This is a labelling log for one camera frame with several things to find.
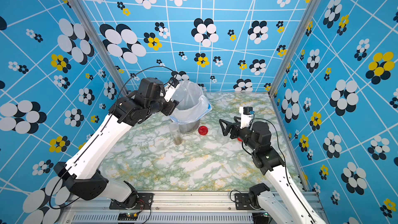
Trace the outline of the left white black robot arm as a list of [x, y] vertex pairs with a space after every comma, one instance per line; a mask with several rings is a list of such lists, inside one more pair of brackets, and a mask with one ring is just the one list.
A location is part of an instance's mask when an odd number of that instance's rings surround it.
[[55, 165], [54, 171], [68, 191], [86, 201], [106, 197], [122, 208], [136, 206], [137, 190], [126, 181], [121, 183], [106, 178], [98, 167], [132, 127], [158, 112], [171, 115], [179, 104], [172, 99], [178, 87], [179, 81], [174, 77], [167, 83], [156, 78], [144, 78], [137, 90], [119, 98], [82, 149], [67, 162]]

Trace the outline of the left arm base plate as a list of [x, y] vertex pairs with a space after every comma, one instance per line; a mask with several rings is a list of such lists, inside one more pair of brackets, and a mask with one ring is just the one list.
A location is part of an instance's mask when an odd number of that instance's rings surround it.
[[131, 209], [133, 209], [133, 210], [137, 210], [137, 211], [140, 211], [143, 209], [150, 209], [152, 206], [152, 203], [153, 203], [153, 197], [154, 197], [153, 193], [138, 193], [137, 202], [134, 203], [132, 207], [125, 207], [121, 203], [111, 200], [109, 209], [112, 209], [112, 210], [115, 210], [115, 209], [131, 210]]

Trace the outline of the clear jar large red lid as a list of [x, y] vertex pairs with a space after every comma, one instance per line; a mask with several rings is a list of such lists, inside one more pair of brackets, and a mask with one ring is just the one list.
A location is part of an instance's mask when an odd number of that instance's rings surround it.
[[173, 99], [179, 101], [179, 110], [185, 110], [195, 105], [193, 98], [194, 86], [192, 82], [182, 81], [173, 95]]

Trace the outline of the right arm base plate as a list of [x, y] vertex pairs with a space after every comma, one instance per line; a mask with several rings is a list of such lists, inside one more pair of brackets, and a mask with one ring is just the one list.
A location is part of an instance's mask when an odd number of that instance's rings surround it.
[[257, 211], [257, 210], [263, 210], [262, 208], [257, 208], [254, 207], [250, 203], [249, 195], [248, 194], [241, 194], [241, 193], [235, 193], [234, 194], [234, 201], [235, 201], [235, 208], [236, 210], [239, 211]]

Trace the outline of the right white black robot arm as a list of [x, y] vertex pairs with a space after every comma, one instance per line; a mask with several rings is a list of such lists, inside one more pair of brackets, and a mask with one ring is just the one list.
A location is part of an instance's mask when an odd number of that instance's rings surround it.
[[325, 223], [294, 184], [285, 160], [272, 147], [268, 121], [245, 124], [243, 118], [235, 117], [234, 122], [220, 119], [219, 123], [223, 136], [239, 138], [252, 150], [254, 165], [266, 176], [283, 201], [280, 203], [269, 187], [261, 183], [249, 189], [250, 204], [255, 209], [268, 212], [277, 224]]

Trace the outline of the small red jar lid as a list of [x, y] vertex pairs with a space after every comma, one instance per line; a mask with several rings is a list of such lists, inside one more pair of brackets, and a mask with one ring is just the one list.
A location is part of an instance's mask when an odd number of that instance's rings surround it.
[[205, 135], [207, 135], [208, 134], [208, 128], [206, 127], [206, 126], [200, 126], [199, 128], [198, 128], [198, 133], [199, 133], [199, 135], [201, 135], [201, 136], [205, 136]]

